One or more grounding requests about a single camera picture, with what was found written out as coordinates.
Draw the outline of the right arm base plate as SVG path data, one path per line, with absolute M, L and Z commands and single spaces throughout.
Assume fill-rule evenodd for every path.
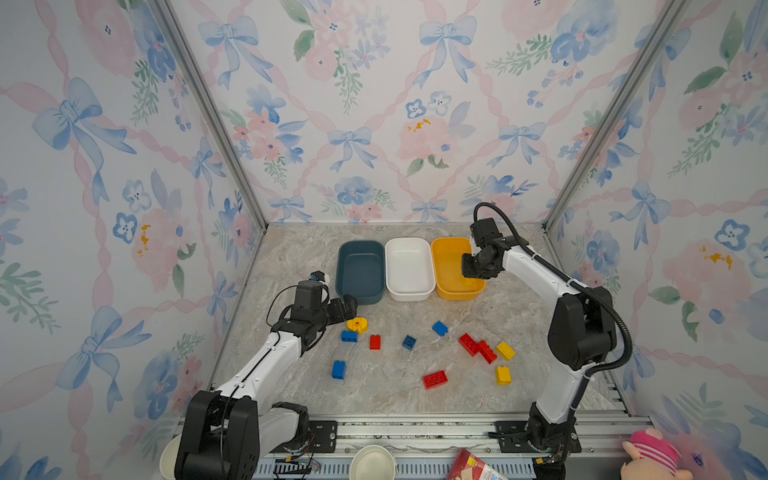
M 552 425 L 537 419 L 497 421 L 488 437 L 498 442 L 502 453 L 570 455 L 582 451 L 573 423 Z

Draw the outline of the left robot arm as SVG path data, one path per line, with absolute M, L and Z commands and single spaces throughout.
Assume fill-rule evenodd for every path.
M 262 348 L 233 378 L 190 401 L 177 437 L 174 479 L 250 479 L 260 458 L 307 442 L 307 408 L 263 402 L 288 368 L 314 348 L 327 327 L 357 316 L 351 295 L 301 300 L 283 309 Z

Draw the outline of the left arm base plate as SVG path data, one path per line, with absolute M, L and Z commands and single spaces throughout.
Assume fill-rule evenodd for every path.
M 272 454 L 294 455 L 306 453 L 334 453 L 338 435 L 337 421 L 300 421 L 295 435 L 277 445 Z

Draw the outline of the yellow plastic bin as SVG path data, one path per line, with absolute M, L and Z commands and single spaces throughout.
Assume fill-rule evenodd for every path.
M 431 244 L 438 295 L 447 301 L 476 299 L 486 287 L 482 279 L 467 278 L 462 274 L 462 256 L 471 253 L 467 238 L 442 237 Z

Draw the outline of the dark teal plastic bin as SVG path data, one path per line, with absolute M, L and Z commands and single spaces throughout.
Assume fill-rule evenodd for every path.
M 385 249 L 374 240 L 355 240 L 338 250 L 336 292 L 351 295 L 359 305 L 378 303 L 386 290 Z

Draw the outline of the white plastic bin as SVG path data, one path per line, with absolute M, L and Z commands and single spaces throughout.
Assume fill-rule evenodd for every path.
M 386 287 L 399 302 L 424 301 L 436 288 L 430 244 L 421 238 L 394 238 L 385 244 Z

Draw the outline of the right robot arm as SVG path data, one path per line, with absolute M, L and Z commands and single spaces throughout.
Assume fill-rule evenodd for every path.
M 531 406 L 526 437 L 538 451 L 562 447 L 572 439 L 575 413 L 591 377 L 617 344 L 615 319 L 605 309 L 612 304 L 610 293 L 585 286 L 521 245 L 464 253 L 461 270 L 466 278 L 484 280 L 511 273 L 552 308 L 547 333 L 552 365 Z

